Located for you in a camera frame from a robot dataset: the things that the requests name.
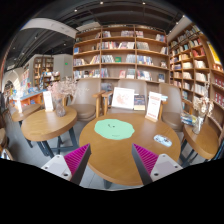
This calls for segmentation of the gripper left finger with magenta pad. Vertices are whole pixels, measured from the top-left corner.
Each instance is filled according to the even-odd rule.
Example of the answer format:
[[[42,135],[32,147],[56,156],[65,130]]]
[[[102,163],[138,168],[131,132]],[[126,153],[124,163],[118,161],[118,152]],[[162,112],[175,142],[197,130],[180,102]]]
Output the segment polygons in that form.
[[[90,155],[91,147],[86,144],[65,156],[55,155],[42,169],[79,185]]]

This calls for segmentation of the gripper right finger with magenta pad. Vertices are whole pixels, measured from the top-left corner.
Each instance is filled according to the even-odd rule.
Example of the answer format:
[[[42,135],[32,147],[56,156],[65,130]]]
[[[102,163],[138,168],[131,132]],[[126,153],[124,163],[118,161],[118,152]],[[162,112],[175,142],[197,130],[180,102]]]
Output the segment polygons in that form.
[[[182,169],[167,154],[157,155],[137,144],[132,144],[132,156],[144,185]]]

